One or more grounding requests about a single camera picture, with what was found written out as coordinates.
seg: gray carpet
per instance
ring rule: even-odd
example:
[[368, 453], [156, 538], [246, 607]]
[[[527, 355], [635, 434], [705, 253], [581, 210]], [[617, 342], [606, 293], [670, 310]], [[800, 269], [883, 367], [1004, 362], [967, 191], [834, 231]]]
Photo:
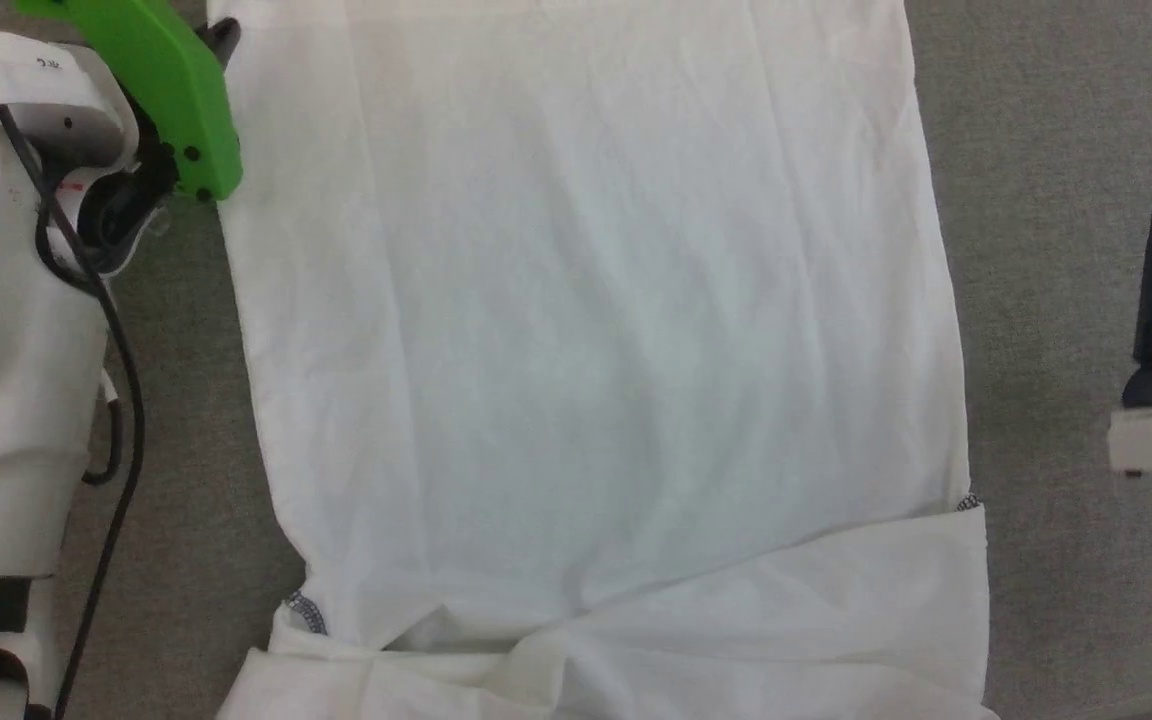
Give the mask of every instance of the gray carpet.
[[[200, 3], [181, 3], [200, 17]], [[987, 703], [1007, 720], [1152, 706], [1152, 483], [1106, 470], [1152, 187], [1152, 0], [909, 0], [990, 513]], [[0, 26], [62, 26], [3, 12]], [[214, 211], [173, 206], [119, 279], [150, 454], [70, 717], [210, 717], [300, 562], [270, 509]], [[118, 488], [79, 491], [73, 631]]]

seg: floor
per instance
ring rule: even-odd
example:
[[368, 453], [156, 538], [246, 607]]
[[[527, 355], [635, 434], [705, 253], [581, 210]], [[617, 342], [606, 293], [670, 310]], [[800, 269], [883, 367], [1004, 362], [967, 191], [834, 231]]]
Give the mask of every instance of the floor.
[[[200, 1], [176, 5], [200, 18]], [[1132, 717], [1152, 707], [1152, 483], [1111, 473], [1102, 442], [1132, 370], [1149, 227], [1152, 0], [905, 8], [990, 513], [987, 704], [1016, 720]], [[67, 33], [3, 0], [0, 28]], [[74, 720], [210, 717], [301, 579], [262, 478], [214, 210], [172, 214], [116, 286], [151, 452]], [[74, 503], [67, 637], [116, 493]]]

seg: black cable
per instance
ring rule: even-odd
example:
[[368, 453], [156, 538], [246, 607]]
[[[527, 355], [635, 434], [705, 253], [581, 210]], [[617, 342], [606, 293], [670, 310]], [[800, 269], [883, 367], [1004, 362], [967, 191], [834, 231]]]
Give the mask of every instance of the black cable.
[[83, 473], [83, 482], [92, 487], [100, 487], [113, 480], [119, 465], [123, 464], [123, 409], [118, 397], [105, 400], [106, 410], [109, 410], [109, 458], [105, 460], [105, 469], [99, 473], [93, 473], [91, 470]]
[[[47, 183], [47, 190], [50, 192], [55, 192], [56, 188], [60, 187], [60, 182], [63, 181], [65, 174], [60, 172], [51, 173], [52, 176]], [[51, 213], [40, 204], [38, 205], [38, 222], [33, 228], [33, 247], [35, 251], [38, 253], [38, 260], [41, 260], [41, 265], [45, 268], [51, 270], [51, 274], [56, 275], [60, 282], [68, 285], [74, 288], [74, 290], [82, 291], [83, 295], [90, 295], [96, 297], [96, 291], [91, 287], [88, 287], [88, 281], [83, 278], [78, 278], [73, 270], [66, 268], [56, 260], [56, 257], [51, 253], [51, 237], [47, 237], [47, 223], [50, 222]]]
[[83, 243], [78, 233], [74, 230], [69, 218], [65, 217], [65, 211], [60, 209], [54, 188], [46, 182], [41, 167], [33, 158], [33, 150], [29, 146], [26, 137], [20, 131], [17, 122], [12, 114], [12, 109], [6, 105], [0, 105], [0, 122], [3, 123], [3, 132], [12, 143], [12, 149], [20, 159], [20, 165], [29, 176], [29, 182], [33, 183], [38, 192], [38, 200], [41, 207], [51, 214], [52, 222], [56, 223], [65, 243], [68, 243], [73, 251], [74, 260], [82, 270], [83, 276], [91, 283], [91, 291], [99, 302], [105, 321], [109, 325], [109, 336], [114, 341], [118, 356], [123, 363], [123, 372], [127, 377], [128, 396], [132, 406], [132, 455], [128, 462], [127, 480], [123, 484], [123, 492], [120, 493], [118, 506], [114, 509], [113, 518], [109, 518], [109, 530], [105, 533], [105, 544], [101, 547], [100, 560], [96, 562], [96, 571], [92, 575], [91, 588], [88, 590], [88, 600], [83, 605], [82, 619], [78, 621], [78, 632], [74, 637], [74, 646], [69, 652], [69, 660], [65, 665], [65, 675], [60, 682], [60, 692], [56, 694], [55, 720], [63, 720], [65, 708], [69, 705], [69, 696], [73, 694], [74, 680], [78, 676], [78, 665], [82, 662], [83, 647], [88, 645], [88, 635], [91, 634], [92, 623], [96, 620], [96, 606], [100, 602], [100, 593], [105, 588], [106, 575], [109, 574], [109, 561], [114, 558], [114, 548], [118, 544], [120, 530], [123, 529], [123, 521], [127, 520], [127, 511], [132, 505], [136, 495], [136, 486], [141, 479], [141, 467], [145, 464], [145, 399], [141, 393], [141, 374], [136, 370], [136, 359], [132, 357], [131, 343], [127, 341], [127, 333], [123, 332], [122, 320], [119, 319], [118, 306], [109, 295], [109, 288], [105, 287], [100, 273], [96, 272], [86, 252], [83, 252]]

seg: black wire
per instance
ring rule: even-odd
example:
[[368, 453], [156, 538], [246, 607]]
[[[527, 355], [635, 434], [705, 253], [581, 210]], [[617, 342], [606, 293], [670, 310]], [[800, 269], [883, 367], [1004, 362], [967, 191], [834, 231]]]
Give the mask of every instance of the black wire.
[[109, 458], [105, 461], [105, 469], [99, 473], [86, 470], [83, 473], [83, 482], [92, 487], [99, 487], [114, 479], [118, 469], [123, 464], [123, 410], [118, 402], [118, 397], [109, 400], [106, 397], [106, 409], [109, 410]]
[[[47, 190], [51, 192], [56, 191], [56, 187], [60, 187], [60, 182], [63, 181], [65, 174], [54, 173], [54, 179], [50, 179], [47, 184]], [[91, 287], [88, 287], [88, 281], [83, 278], [78, 278], [73, 270], [66, 268], [63, 265], [56, 260], [55, 256], [51, 253], [51, 237], [47, 237], [47, 222], [51, 219], [51, 213], [40, 204], [38, 205], [38, 222], [33, 228], [33, 247], [35, 251], [38, 253], [38, 260], [41, 260], [45, 268], [51, 270], [51, 274], [56, 275], [60, 282], [68, 285], [74, 288], [74, 290], [82, 291], [83, 295], [90, 295], [96, 297], [96, 291]]]
[[119, 497], [114, 516], [109, 520], [109, 530], [105, 535], [100, 560], [96, 562], [96, 574], [92, 577], [91, 589], [88, 591], [88, 601], [83, 606], [82, 620], [78, 621], [78, 634], [74, 638], [73, 651], [69, 652], [69, 661], [65, 665], [65, 677], [61, 679], [60, 692], [56, 696], [55, 713], [55, 719], [61, 720], [65, 717], [65, 706], [68, 705], [69, 696], [74, 689], [74, 680], [78, 675], [78, 664], [82, 661], [83, 647], [88, 644], [88, 635], [91, 634], [92, 621], [96, 620], [96, 606], [100, 601], [100, 593], [105, 588], [105, 577], [109, 574], [109, 561], [114, 558], [114, 547], [118, 544], [119, 532], [123, 529], [128, 507], [131, 507], [132, 497], [136, 493], [136, 484], [141, 479], [141, 467], [145, 462], [145, 399], [141, 395], [141, 374], [136, 372], [136, 359], [132, 358], [131, 343], [127, 341], [127, 333], [123, 332], [122, 320], [119, 319], [118, 309], [114, 306], [114, 300], [109, 296], [108, 288], [105, 287], [104, 279], [96, 272], [91, 260], [83, 252], [78, 233], [74, 230], [69, 218], [65, 217], [65, 211], [60, 209], [60, 202], [56, 200], [55, 194], [50, 190], [47, 183], [44, 181], [41, 168], [38, 167], [38, 164], [33, 159], [32, 149], [29, 146], [29, 142], [24, 138], [23, 132], [20, 131], [17, 123], [15, 123], [12, 109], [6, 105], [0, 105], [0, 122], [3, 123], [3, 132], [8, 136], [8, 142], [12, 143], [12, 149], [15, 150], [20, 164], [24, 165], [29, 181], [33, 182], [38, 195], [40, 195], [41, 204], [51, 213], [52, 222], [56, 223], [60, 234], [63, 234], [65, 242], [69, 243], [74, 260], [77, 262], [83, 275], [91, 283], [96, 301], [100, 302], [105, 320], [109, 324], [109, 336], [113, 338], [119, 358], [123, 363], [123, 372], [127, 376], [129, 391], [128, 396], [131, 399], [132, 406], [132, 456], [131, 461], [128, 462], [127, 480], [123, 484], [122, 495]]

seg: white cloth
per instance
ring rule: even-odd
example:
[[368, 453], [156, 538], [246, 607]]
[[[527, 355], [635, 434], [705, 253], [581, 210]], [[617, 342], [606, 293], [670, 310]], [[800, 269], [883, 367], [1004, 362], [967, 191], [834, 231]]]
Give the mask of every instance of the white cloth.
[[210, 9], [257, 429], [329, 635], [280, 611], [227, 717], [969, 717], [980, 511], [905, 520], [969, 479], [899, 1]]

